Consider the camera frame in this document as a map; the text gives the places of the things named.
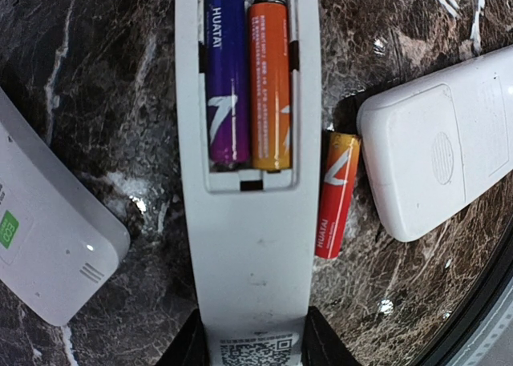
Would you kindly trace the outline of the white TCL remote control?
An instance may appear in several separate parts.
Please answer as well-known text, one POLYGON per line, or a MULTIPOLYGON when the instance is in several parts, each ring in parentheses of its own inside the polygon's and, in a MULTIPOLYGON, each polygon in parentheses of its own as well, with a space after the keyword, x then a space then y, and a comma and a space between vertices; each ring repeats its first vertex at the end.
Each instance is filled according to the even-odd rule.
POLYGON ((53 326, 67 324, 126 256, 125 226, 1 95, 1 281, 53 326))

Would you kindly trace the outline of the blue purple battery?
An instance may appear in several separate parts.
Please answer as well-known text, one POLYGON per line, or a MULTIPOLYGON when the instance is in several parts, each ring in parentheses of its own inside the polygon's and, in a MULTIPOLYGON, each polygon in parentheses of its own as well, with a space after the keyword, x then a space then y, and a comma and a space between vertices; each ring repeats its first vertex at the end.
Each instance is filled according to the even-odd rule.
POLYGON ((206 110, 210 159, 250 158, 248 29, 244 0, 204 0, 206 110))

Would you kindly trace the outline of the red blue battery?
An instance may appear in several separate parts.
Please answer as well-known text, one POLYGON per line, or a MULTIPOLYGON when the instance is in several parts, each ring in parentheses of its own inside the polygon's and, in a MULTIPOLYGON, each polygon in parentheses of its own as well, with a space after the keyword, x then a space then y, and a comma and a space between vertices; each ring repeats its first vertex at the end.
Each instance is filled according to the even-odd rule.
POLYGON ((360 155, 360 138, 332 132, 322 180, 315 255, 336 259, 341 249, 360 155))

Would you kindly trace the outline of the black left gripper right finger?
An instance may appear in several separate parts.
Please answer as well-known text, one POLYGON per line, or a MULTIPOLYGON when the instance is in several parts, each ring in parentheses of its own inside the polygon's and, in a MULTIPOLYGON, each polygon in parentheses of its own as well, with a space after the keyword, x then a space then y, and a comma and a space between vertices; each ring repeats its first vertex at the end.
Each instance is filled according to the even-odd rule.
POLYGON ((360 366, 321 312, 309 307, 301 362, 305 366, 360 366))

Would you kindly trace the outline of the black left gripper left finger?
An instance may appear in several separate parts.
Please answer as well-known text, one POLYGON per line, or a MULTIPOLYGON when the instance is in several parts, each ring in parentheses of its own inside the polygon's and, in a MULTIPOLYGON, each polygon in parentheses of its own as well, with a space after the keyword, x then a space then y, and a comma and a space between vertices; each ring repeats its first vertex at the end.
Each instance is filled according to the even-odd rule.
POLYGON ((208 346, 199 309, 185 321, 172 343, 158 360, 158 366, 206 366, 208 346))

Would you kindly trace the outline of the orange battery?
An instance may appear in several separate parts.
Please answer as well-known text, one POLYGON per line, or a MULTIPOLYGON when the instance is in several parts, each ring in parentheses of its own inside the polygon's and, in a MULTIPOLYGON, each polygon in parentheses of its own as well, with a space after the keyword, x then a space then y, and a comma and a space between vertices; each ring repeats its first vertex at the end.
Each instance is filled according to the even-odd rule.
POLYGON ((291 164, 289 15, 285 0, 249 7, 252 165, 282 171, 291 164))

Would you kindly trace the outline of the small white buttoned remote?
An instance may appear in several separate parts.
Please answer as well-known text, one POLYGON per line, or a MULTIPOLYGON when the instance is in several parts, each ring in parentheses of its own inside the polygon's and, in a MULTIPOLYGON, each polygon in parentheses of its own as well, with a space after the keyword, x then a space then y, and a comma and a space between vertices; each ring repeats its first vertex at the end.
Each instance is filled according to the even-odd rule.
POLYGON ((212 365, 299 365, 321 157, 318 0, 289 11, 292 166, 218 172, 209 158, 204 0, 176 0, 176 105, 188 240, 212 365))

